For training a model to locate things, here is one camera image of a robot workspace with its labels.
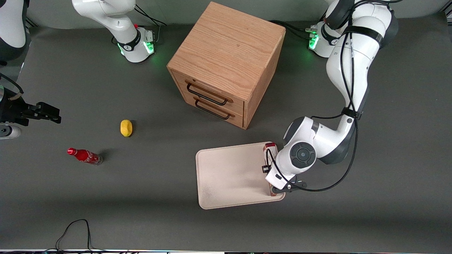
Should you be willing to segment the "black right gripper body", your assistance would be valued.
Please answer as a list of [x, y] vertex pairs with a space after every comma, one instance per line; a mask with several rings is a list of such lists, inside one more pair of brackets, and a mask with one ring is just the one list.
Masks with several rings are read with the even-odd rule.
[[0, 122], [28, 126], [30, 119], [37, 120], [32, 105], [22, 98], [23, 93], [1, 93]]

